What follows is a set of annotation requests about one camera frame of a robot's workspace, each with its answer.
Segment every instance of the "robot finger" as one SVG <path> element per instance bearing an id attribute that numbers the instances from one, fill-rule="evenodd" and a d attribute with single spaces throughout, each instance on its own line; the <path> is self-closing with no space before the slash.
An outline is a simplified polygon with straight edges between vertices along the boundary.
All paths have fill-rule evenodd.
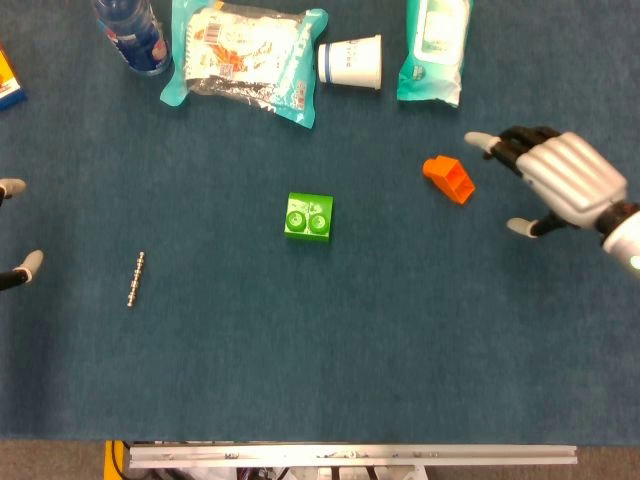
<path id="1" fill-rule="evenodd" d="M 0 178 L 0 205 L 14 195 L 19 195 L 27 188 L 27 184 L 19 178 Z"/>
<path id="2" fill-rule="evenodd" d="M 17 287 L 23 283 L 30 283 L 40 270 L 44 254 L 35 250 L 27 255 L 24 261 L 10 272 L 0 273 L 0 290 Z"/>
<path id="3" fill-rule="evenodd" d="M 500 134 L 502 140 L 511 140 L 520 143 L 527 151 L 530 148 L 547 141 L 548 137 L 526 127 L 511 127 Z"/>
<path id="4" fill-rule="evenodd" d="M 546 140 L 560 136 L 560 132 L 557 132 L 551 127 L 535 127 L 534 130 L 536 131 L 536 133 L 539 133 L 540 135 L 545 137 Z"/>
<path id="5" fill-rule="evenodd" d="M 491 158 L 492 156 L 495 157 L 495 159 L 502 163 L 505 167 L 521 177 L 522 172 L 520 172 L 520 170 L 516 166 L 516 161 L 518 160 L 520 155 L 526 153 L 527 151 L 528 149 L 524 148 L 518 143 L 503 140 L 491 147 L 489 158 Z"/>
<path id="6" fill-rule="evenodd" d="M 485 152 L 484 158 L 486 160 L 495 157 L 516 175 L 522 175 L 516 167 L 516 161 L 518 157 L 527 152 L 528 149 L 519 143 L 502 140 L 500 137 L 494 137 L 488 133 L 481 132 L 468 132 L 464 136 L 464 139 L 469 145 L 482 149 Z"/>
<path id="7" fill-rule="evenodd" d="M 554 212 L 550 212 L 549 215 L 542 220 L 538 220 L 531 226 L 531 235 L 534 237 L 541 237 L 549 232 L 553 232 L 559 228 L 564 228 L 568 225 L 566 221 L 556 215 Z"/>
<path id="8" fill-rule="evenodd" d="M 537 222 L 537 220 L 526 220 L 519 217 L 510 218 L 507 222 L 507 228 L 512 232 L 517 233 L 518 235 L 529 238 L 536 238 L 535 235 L 531 234 L 531 229 Z"/>

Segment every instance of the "teal packaging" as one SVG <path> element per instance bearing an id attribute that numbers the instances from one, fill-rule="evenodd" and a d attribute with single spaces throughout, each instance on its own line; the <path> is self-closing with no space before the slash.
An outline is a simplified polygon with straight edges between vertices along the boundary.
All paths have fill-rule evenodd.
<path id="1" fill-rule="evenodd" d="M 189 91 L 224 95 L 313 126 L 314 42 L 327 12 L 288 15 L 217 0 L 173 0 L 172 8 L 176 68 L 163 102 L 178 106 Z"/>
<path id="2" fill-rule="evenodd" d="M 443 100 L 457 107 L 473 0 L 408 0 L 409 55 L 398 100 Z"/>

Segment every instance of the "orange box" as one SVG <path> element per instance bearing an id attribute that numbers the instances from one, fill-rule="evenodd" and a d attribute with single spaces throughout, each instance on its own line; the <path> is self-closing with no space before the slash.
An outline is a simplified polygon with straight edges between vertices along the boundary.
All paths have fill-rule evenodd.
<path id="1" fill-rule="evenodd" d="M 422 166 L 422 173 L 447 197 L 460 205 L 464 205 L 476 189 L 460 161 L 455 158 L 444 155 L 429 158 Z"/>

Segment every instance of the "green toy block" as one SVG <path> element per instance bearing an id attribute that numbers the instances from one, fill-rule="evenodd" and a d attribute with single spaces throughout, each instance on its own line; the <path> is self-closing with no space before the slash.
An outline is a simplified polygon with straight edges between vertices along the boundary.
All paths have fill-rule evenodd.
<path id="1" fill-rule="evenodd" d="M 290 238 L 328 242 L 333 197 L 290 193 L 284 234 Z"/>

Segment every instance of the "floor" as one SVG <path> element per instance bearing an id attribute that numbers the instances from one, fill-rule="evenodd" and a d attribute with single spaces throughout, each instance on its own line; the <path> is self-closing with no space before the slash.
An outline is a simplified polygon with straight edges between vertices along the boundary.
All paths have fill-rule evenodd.
<path id="1" fill-rule="evenodd" d="M 0 441 L 0 479 L 101 480 L 104 444 Z M 640 448 L 582 448 L 579 465 L 429 469 L 430 480 L 638 480 Z"/>

